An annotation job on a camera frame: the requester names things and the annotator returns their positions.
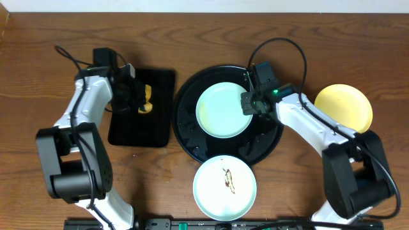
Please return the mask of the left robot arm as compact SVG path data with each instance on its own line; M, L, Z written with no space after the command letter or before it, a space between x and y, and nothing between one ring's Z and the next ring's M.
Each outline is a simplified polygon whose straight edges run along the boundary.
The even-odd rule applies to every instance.
M112 100L113 84L135 78L126 64L83 69L65 113L51 128L40 129L36 145L48 194L89 211L100 229L139 229L134 208L113 187L111 161L99 134L102 115Z

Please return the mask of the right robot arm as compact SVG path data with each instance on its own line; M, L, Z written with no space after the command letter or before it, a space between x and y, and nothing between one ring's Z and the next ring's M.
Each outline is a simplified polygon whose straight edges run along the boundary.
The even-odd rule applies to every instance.
M256 86L241 94L245 115L258 114L287 126L322 157L324 205L308 221L311 229L374 229L358 219L394 218L401 194L394 181L381 139L368 130L347 128L315 107L294 85Z

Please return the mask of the yellow green sponge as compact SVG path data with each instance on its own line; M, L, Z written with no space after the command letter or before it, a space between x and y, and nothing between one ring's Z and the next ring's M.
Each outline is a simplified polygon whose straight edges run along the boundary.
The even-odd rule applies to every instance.
M152 94L152 88L150 85L146 84L145 85L145 100L144 100L144 104L138 108L139 114L147 114L151 112L153 108L153 105L150 102L151 94Z

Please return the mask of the yellow plate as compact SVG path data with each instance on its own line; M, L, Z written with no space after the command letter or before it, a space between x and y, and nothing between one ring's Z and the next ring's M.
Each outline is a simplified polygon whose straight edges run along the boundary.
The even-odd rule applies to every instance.
M314 105L338 123L359 133L369 129L373 109L367 97L346 84L333 84L322 89Z

